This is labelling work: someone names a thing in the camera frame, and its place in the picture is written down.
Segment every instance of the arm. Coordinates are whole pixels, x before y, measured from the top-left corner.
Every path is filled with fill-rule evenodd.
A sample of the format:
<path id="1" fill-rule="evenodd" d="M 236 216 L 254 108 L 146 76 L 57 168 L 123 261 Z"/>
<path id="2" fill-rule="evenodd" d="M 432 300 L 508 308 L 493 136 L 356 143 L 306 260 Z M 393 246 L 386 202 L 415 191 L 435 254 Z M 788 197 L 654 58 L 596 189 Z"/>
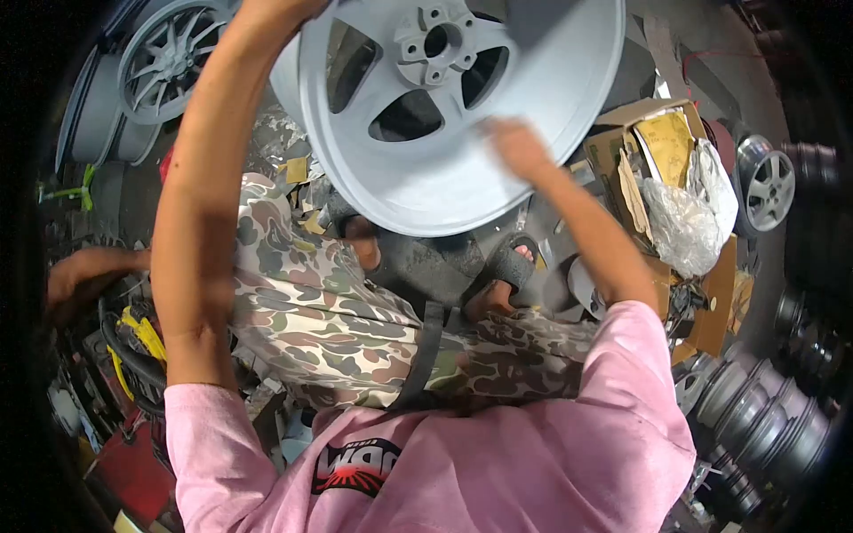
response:
<path id="1" fill-rule="evenodd" d="M 245 0 L 183 115 L 154 225 L 152 288 L 169 385 L 236 390 L 225 328 L 241 172 L 273 63 L 321 0 Z"/>
<path id="2" fill-rule="evenodd" d="M 635 300 L 657 309 L 652 275 L 634 243 L 610 213 L 554 164 L 536 135 L 516 120 L 491 119 L 486 129 L 507 167 L 544 194 L 566 221 L 607 305 Z"/>

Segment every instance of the hand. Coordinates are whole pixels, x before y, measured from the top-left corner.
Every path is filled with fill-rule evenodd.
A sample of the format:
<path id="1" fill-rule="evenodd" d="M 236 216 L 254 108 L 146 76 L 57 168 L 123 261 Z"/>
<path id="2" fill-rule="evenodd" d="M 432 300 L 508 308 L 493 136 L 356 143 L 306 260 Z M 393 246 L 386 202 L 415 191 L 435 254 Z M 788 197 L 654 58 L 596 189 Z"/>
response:
<path id="1" fill-rule="evenodd" d="M 489 118 L 483 121 L 482 128 L 503 164 L 534 187 L 556 168 L 537 134 L 521 120 Z"/>

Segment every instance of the yellow tool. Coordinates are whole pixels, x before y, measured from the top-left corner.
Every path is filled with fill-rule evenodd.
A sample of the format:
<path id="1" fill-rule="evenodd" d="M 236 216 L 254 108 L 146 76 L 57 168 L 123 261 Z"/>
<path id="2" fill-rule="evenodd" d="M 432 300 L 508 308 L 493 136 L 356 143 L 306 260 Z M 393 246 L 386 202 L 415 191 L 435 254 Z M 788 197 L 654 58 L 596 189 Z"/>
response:
<path id="1" fill-rule="evenodd" d="M 160 366 L 165 370 L 165 347 L 154 326 L 151 325 L 151 321 L 148 319 L 149 313 L 150 306 L 147 304 L 128 305 L 122 311 L 121 318 L 115 325 L 119 329 L 125 328 L 127 333 L 135 337 L 148 355 L 159 361 Z M 133 400 L 133 393 L 128 388 L 127 381 L 125 381 L 125 374 L 121 370 L 121 359 L 119 359 L 119 356 L 116 355 L 112 347 L 107 346 L 107 350 L 113 358 L 113 366 L 115 367 L 115 373 L 119 378 L 121 388 L 125 390 L 127 397 Z"/>

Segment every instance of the printed logo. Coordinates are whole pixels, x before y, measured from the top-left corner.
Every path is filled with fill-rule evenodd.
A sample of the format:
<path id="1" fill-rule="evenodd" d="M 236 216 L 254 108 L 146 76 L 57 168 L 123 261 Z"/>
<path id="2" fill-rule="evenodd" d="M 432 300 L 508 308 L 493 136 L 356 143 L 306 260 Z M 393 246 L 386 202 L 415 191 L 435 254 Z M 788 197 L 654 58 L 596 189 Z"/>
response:
<path id="1" fill-rule="evenodd" d="M 327 444 L 314 467 L 311 494 L 322 494 L 326 489 L 355 489 L 374 498 L 399 456 L 400 448 L 384 438 L 348 443 L 343 448 Z"/>

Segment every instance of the multi-spoke wheel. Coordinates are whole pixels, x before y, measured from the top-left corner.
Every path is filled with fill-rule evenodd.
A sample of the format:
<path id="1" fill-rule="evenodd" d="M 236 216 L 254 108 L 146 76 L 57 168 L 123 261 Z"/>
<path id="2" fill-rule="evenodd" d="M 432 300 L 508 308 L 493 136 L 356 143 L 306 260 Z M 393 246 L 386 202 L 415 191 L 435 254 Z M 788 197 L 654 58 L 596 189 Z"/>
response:
<path id="1" fill-rule="evenodd" d="M 746 218 L 758 231 L 778 226 L 794 200 L 796 177 L 783 152 L 762 136 L 747 137 L 738 147 L 738 171 Z"/>
<path id="2" fill-rule="evenodd" d="M 177 0 L 133 35 L 119 66 L 122 111 L 141 125 L 183 113 L 231 13 L 212 0 Z"/>
<path id="3" fill-rule="evenodd" d="M 624 0 L 333 0 L 270 75 L 335 187 L 380 226 L 415 236 L 476 228 L 530 190 L 477 132 L 528 119 L 563 162 L 610 90 Z"/>

